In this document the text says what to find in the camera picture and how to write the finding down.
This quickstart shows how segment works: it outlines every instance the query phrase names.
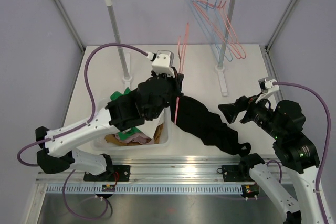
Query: green cloth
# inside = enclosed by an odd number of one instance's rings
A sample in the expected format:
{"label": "green cloth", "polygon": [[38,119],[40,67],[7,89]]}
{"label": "green cloth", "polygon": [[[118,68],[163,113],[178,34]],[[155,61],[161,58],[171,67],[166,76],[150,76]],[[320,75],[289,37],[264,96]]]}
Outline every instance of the green cloth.
{"label": "green cloth", "polygon": [[[125,92],[124,92],[124,94],[128,94],[128,93],[130,93],[131,92],[131,90],[129,89],[129,88],[126,88],[125,89]],[[116,91],[115,93],[113,93],[111,96],[110,96],[110,98],[111,98],[111,101],[114,101],[115,99],[117,99],[118,97],[120,97],[120,96],[122,96],[122,95],[124,95],[124,94],[122,94],[122,93],[120,93],[120,92],[118,92],[118,91]],[[133,134],[135,134],[136,132],[140,132],[140,130],[138,129],[138,128],[131,128],[129,131],[127,131],[127,132],[118,132],[117,134],[118,134],[118,137],[119,137],[119,139],[121,140],[121,141],[123,141],[123,140],[126,140],[126,139],[128,139],[131,135],[133,135]]]}

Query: white table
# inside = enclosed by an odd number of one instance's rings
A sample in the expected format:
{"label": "white table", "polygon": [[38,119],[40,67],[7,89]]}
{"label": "white table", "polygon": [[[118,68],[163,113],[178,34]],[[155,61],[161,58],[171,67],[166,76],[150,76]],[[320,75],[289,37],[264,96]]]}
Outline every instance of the white table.
{"label": "white table", "polygon": [[[169,50],[175,53],[174,65],[178,67],[177,45],[146,45],[139,48],[151,52]],[[268,76],[265,63],[259,45],[244,45],[247,58],[234,59],[225,64],[225,78],[229,96],[223,97],[220,93],[218,77],[214,71],[215,59],[209,45],[188,45],[184,65],[185,79],[183,81],[183,93],[202,103],[212,112],[224,116],[217,106],[223,103],[232,103],[242,95],[251,96],[260,92],[258,80]],[[89,54],[97,48],[89,46],[86,49],[75,88],[67,112],[65,126],[77,122],[91,113],[91,103],[84,84],[83,69]],[[145,81],[151,75],[151,64],[141,54],[124,49],[131,53],[131,74],[133,82],[131,89],[135,89],[140,82]],[[108,98],[115,91],[123,91],[122,68],[116,47],[109,47],[99,51],[91,61],[88,76],[89,83],[96,103]],[[270,98],[272,107],[276,105],[274,97]],[[274,140],[253,122],[240,124],[239,120],[230,127],[238,131],[240,143],[249,142],[252,145],[251,153],[258,153],[263,158],[276,157],[272,149]],[[92,149],[90,143],[79,147],[81,150],[100,154]],[[202,141],[193,135],[183,132],[176,125],[172,125],[172,139],[169,146],[164,148],[151,148],[146,150],[119,150],[106,151],[112,158],[146,158],[146,159],[174,159],[206,157],[210,159],[225,158],[237,160],[238,155],[232,156],[222,152],[215,146],[205,146]]]}

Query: black garment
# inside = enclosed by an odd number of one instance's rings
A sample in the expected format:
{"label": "black garment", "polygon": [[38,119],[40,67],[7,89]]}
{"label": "black garment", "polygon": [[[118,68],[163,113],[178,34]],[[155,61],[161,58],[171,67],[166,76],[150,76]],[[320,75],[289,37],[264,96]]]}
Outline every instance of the black garment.
{"label": "black garment", "polygon": [[[215,145],[231,155],[246,156],[251,151],[249,143],[238,143],[238,132],[223,123],[218,114],[210,112],[194,98],[180,97],[176,125],[202,140],[204,145]],[[176,98],[171,101],[171,118],[175,120]]]}

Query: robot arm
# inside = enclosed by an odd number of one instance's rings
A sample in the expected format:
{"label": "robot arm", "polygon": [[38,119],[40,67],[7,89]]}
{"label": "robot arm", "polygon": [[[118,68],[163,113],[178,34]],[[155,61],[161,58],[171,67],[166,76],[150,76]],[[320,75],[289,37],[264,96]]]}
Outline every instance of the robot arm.
{"label": "robot arm", "polygon": [[113,173],[110,156],[93,155],[76,147],[95,138],[115,134],[159,117],[170,105],[172,97],[180,96],[183,75],[172,67],[173,53],[158,51],[149,54],[152,77],[140,83],[137,89],[109,102],[88,123],[81,120],[56,130],[36,129],[36,140],[50,139],[40,144],[37,163],[47,174],[60,173],[72,168],[92,175],[109,177]]}
{"label": "robot arm", "polygon": [[[232,104],[218,108],[228,123],[233,123],[240,112],[246,111],[241,123],[255,122],[275,142],[273,149],[293,182],[298,198],[296,202],[271,175],[264,160],[256,153],[242,157],[238,165],[244,178],[252,178],[265,191],[279,210],[284,223],[323,223],[323,217],[315,191],[315,180],[320,165],[314,144],[302,133],[306,120],[298,103],[282,100],[273,111],[267,100],[279,88],[276,80],[260,80],[261,94],[240,97]],[[334,223],[323,194],[321,194],[329,223]]]}

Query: gray wall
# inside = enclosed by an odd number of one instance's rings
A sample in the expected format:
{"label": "gray wall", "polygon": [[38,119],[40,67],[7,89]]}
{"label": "gray wall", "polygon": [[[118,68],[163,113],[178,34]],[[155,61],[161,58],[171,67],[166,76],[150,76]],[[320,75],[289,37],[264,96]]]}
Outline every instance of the gray wall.
{"label": "gray wall", "polygon": [[[51,0],[0,0],[0,216],[18,224],[37,173],[16,160],[35,128],[56,128],[80,61]],[[36,162],[35,152],[23,158]]]}
{"label": "gray wall", "polygon": [[[336,217],[336,0],[300,0],[271,49],[281,81],[304,84],[316,90],[328,104],[332,117],[331,144],[322,184]],[[285,98],[298,101],[307,117],[304,132],[318,147],[320,157],[327,121],[313,95],[296,88],[282,88]]]}
{"label": "gray wall", "polygon": [[[114,41],[103,0],[61,0],[86,45]],[[240,41],[265,44],[289,0],[237,0],[233,25]],[[115,0],[115,13],[124,43],[175,44],[190,23],[192,44],[206,43],[184,0]]]}

